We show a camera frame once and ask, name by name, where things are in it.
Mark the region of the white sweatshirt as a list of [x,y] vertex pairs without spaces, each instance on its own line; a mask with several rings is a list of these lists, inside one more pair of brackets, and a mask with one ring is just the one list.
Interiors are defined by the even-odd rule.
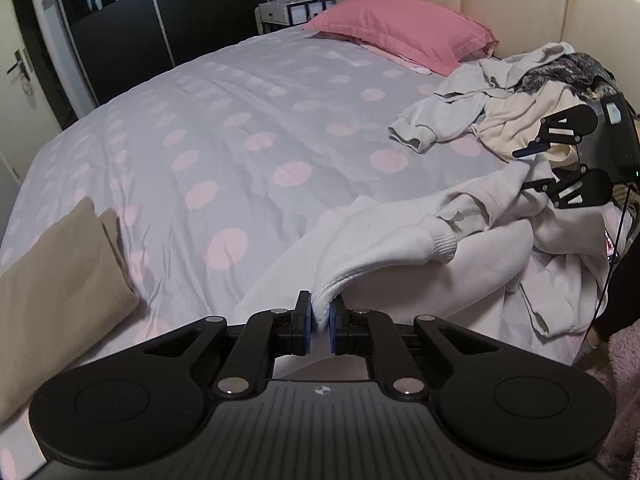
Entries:
[[426,313],[568,364],[606,303],[608,248],[630,221],[612,205],[555,207],[530,182],[543,158],[410,200],[367,195],[320,212],[233,309],[236,322],[311,294],[316,330],[332,300],[408,323]]

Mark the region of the cream room door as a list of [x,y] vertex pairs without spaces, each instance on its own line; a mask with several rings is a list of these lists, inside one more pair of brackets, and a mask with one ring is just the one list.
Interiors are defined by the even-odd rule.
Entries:
[[1,161],[21,184],[38,152],[61,131],[30,59],[13,0],[0,8]]

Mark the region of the white bedside table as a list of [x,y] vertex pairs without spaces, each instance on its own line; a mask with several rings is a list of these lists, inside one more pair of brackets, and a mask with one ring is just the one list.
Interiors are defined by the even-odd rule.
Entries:
[[256,9],[258,32],[269,34],[303,25],[335,3],[335,0],[273,0],[261,3]]

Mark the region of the dark floral patterned garment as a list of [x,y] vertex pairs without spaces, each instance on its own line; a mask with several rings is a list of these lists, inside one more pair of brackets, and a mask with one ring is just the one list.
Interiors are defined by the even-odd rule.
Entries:
[[515,90],[533,94],[549,81],[565,84],[574,96],[591,102],[620,92],[615,76],[584,52],[564,54],[548,64],[532,68]]

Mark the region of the pink pillow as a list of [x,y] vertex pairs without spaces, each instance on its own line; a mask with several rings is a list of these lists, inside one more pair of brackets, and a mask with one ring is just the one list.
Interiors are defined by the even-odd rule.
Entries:
[[483,23],[422,0],[345,0],[304,27],[370,44],[442,76],[474,54],[488,58],[498,44]]

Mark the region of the folded beige garment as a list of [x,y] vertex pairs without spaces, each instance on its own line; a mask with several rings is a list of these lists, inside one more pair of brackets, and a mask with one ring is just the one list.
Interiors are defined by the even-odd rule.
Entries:
[[117,214],[83,198],[1,274],[1,420],[137,307]]

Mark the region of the black sliding wardrobe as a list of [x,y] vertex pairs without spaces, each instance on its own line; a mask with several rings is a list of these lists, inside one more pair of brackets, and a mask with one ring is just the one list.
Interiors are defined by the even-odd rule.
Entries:
[[166,70],[258,31],[267,0],[28,0],[53,73],[60,122],[81,118]]

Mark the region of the light grey hoodie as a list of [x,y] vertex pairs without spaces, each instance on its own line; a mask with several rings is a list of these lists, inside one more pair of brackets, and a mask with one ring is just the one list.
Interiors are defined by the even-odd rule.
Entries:
[[491,98],[510,96],[525,74],[575,49],[549,42],[533,51],[497,60],[481,58],[461,64],[425,99],[403,110],[390,124],[390,138],[417,153],[454,140],[469,131]]

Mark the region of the grey pink polka-dot bedspread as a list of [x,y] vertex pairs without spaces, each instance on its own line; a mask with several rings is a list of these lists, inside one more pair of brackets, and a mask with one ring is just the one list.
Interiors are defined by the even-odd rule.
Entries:
[[299,28],[140,84],[36,156],[1,245],[10,266],[82,198],[118,215],[142,305],[104,352],[229,315],[313,228],[369,196],[408,200],[489,174],[474,136],[415,153],[388,126],[439,85]]

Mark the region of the cream knit garment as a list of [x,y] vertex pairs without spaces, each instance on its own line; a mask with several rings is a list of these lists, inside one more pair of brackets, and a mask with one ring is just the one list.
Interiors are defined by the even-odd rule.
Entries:
[[514,151],[536,138],[542,118],[579,104],[582,100],[557,81],[546,82],[534,94],[514,92],[503,99],[489,98],[475,134],[489,151],[510,162]]

